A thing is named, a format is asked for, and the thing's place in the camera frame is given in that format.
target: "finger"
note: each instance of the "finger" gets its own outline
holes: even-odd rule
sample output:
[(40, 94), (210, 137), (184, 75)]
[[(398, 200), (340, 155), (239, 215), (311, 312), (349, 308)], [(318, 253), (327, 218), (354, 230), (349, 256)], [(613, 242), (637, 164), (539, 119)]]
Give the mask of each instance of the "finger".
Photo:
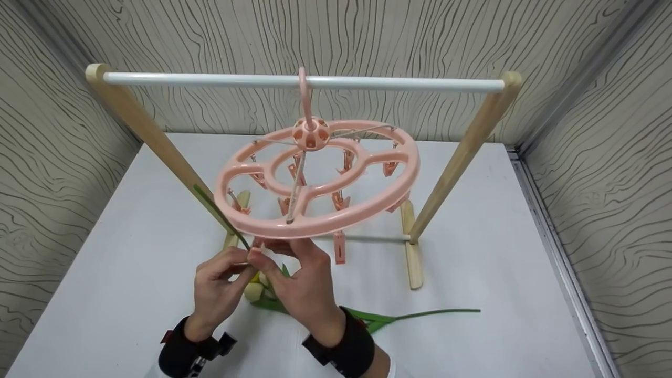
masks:
[(289, 257), (296, 258), (296, 254), (292, 251), (292, 247), (286, 240), (282, 239), (266, 239), (266, 238), (255, 238), (256, 245), (253, 244), (253, 247), (261, 247), (261, 244), (273, 253), (281, 254)]
[(299, 262), (308, 262), (313, 260), (315, 257), (320, 256), (320, 254), (326, 254), (326, 252), (322, 251), (309, 238), (290, 239), (289, 245), (292, 248), (292, 251), (294, 251), (294, 255), (296, 255), (296, 258), (298, 258)]
[(234, 274), (240, 274), (240, 273), (244, 272), (245, 269), (247, 269), (247, 268), (254, 269), (254, 267), (252, 267), (252, 265), (250, 265), (250, 263), (248, 263), (248, 262), (243, 262), (241, 264), (233, 264), (233, 265), (231, 265), (231, 267), (229, 269), (224, 271), (219, 276), (219, 279), (228, 281), (228, 279), (231, 278), (231, 276), (233, 276)]
[(238, 278), (236, 278), (236, 280), (231, 283), (230, 287), (238, 296), (243, 295), (245, 287), (250, 283), (252, 278), (254, 278), (255, 274), (257, 274), (257, 269), (253, 266), (249, 266), (240, 273)]
[(250, 253), (247, 255), (247, 261), (249, 261), (252, 266), (256, 269), (259, 269), (262, 273), (266, 275), (268, 281), (271, 285), (277, 290), (279, 287), (285, 284), (287, 277), (282, 275), (278, 265), (264, 256), (257, 248), (253, 248)]
[(202, 267), (202, 273), (209, 279), (219, 279), (234, 264), (243, 264), (247, 262), (247, 251), (239, 248), (227, 248), (224, 253), (218, 254), (214, 258), (205, 262)]

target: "pink clothespin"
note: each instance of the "pink clothespin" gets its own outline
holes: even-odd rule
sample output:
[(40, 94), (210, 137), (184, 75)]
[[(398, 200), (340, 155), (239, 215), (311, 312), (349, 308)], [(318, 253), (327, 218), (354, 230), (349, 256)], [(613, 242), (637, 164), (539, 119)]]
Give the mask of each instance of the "pink clothespin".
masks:
[(285, 199), (278, 198), (278, 205), (280, 205), (280, 212), (281, 212), (283, 217), (285, 215), (287, 215), (287, 213), (290, 212), (290, 199), (289, 198), (285, 198)]
[[(294, 154), (294, 163), (287, 166), (287, 168), (290, 170), (292, 178), (294, 179), (296, 179), (296, 171), (298, 169), (298, 165), (300, 162), (301, 162), (301, 156), (299, 154)], [(306, 186), (306, 176), (304, 176), (303, 172), (301, 172), (301, 176), (299, 176), (298, 178), (298, 185)]]
[(345, 264), (345, 234), (343, 230), (334, 232), (334, 259), (336, 265)]
[(331, 193), (331, 200), (334, 202), (336, 211), (346, 209), (350, 206), (350, 197), (343, 198), (343, 191)]
[(352, 168), (352, 162), (355, 160), (355, 153), (352, 151), (348, 151), (347, 149), (343, 150), (343, 169), (339, 170), (338, 173), (344, 174), (345, 172), (348, 172), (350, 168)]
[[(254, 154), (250, 155), (250, 159), (252, 159), (252, 162), (256, 163), (257, 158)], [(252, 180), (255, 180), (257, 184), (259, 184), (262, 188), (266, 188), (266, 180), (263, 177), (263, 174), (251, 174), (250, 177), (252, 177)]]
[[(399, 144), (397, 142), (394, 142), (392, 144), (392, 148), (396, 149), (396, 146)], [(385, 177), (390, 177), (393, 173), (396, 167), (399, 165), (399, 162), (397, 161), (387, 161), (386, 163), (382, 164), (382, 174), (385, 175)]]
[(231, 188), (227, 189), (227, 190), (226, 190), (226, 193), (228, 193), (228, 195), (231, 196), (231, 201), (232, 201), (232, 203), (233, 203), (232, 207), (233, 207), (236, 211), (240, 211), (241, 213), (243, 213), (243, 214), (245, 214), (245, 215), (248, 215), (248, 214), (250, 213), (250, 211), (251, 211), (252, 209), (249, 208), (249, 207), (244, 209), (244, 208), (241, 206), (241, 204), (238, 202), (238, 198), (236, 198), (236, 195), (233, 194), (233, 190), (231, 190)]
[(394, 203), (394, 205), (390, 206), (387, 209), (387, 211), (389, 211), (390, 213), (393, 213), (396, 210), (397, 207), (401, 206), (401, 204), (404, 203), (404, 201), (409, 199), (410, 195), (411, 195), (411, 192), (406, 192), (406, 194), (404, 194), (403, 197), (401, 197), (398, 201), (396, 201)]

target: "wood grain wallpaper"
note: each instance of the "wood grain wallpaper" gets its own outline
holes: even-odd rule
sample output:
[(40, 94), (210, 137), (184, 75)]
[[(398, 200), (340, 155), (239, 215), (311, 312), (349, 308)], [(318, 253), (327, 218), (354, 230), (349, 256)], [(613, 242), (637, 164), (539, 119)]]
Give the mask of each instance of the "wood grain wallpaper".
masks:
[(138, 148), (0, 0), (0, 377)]
[(527, 161), (625, 378), (672, 377), (672, 3)]
[[(493, 140), (518, 142), (624, 0), (54, 0), (99, 61), (118, 71), (496, 78), (521, 95)], [(298, 90), (136, 88), (168, 131), (264, 134), (291, 126)], [(389, 122), (459, 140), (483, 95), (316, 91), (325, 119)]]

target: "hand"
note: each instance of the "hand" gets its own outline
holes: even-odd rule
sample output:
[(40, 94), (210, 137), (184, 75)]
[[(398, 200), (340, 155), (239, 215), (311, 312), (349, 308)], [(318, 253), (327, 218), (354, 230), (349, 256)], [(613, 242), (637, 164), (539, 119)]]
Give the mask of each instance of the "hand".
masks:
[(310, 239), (255, 238), (252, 246), (262, 243), (277, 254), (297, 258), (301, 269), (285, 277), (273, 260), (255, 248), (247, 256), (250, 264), (266, 275), (290, 315), (308, 328), (317, 342), (327, 348), (338, 345), (345, 332), (345, 314), (334, 300), (329, 255)]
[[(257, 272), (247, 262), (247, 251), (229, 247), (196, 268), (194, 279), (194, 313), (184, 325), (184, 335), (192, 342), (209, 338), (238, 306), (248, 282)], [(238, 278), (229, 282), (234, 274)]]

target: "wrist strap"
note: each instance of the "wrist strap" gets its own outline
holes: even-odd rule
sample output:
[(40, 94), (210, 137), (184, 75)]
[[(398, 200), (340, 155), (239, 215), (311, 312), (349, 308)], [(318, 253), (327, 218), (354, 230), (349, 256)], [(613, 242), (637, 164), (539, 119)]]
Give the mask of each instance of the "wrist strap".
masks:
[(204, 358), (212, 361), (217, 356), (226, 356), (236, 344), (236, 339), (224, 333), (217, 341), (209, 337), (201, 342), (192, 342), (184, 336), (184, 325), (189, 317), (182, 319), (168, 336), (159, 355), (159, 368), (169, 377), (187, 377), (194, 361)]
[(374, 361), (376, 343), (360, 320), (344, 307), (341, 310), (345, 313), (345, 333), (338, 345), (325, 348), (312, 335), (302, 345), (322, 366), (331, 363), (345, 378), (360, 378)]

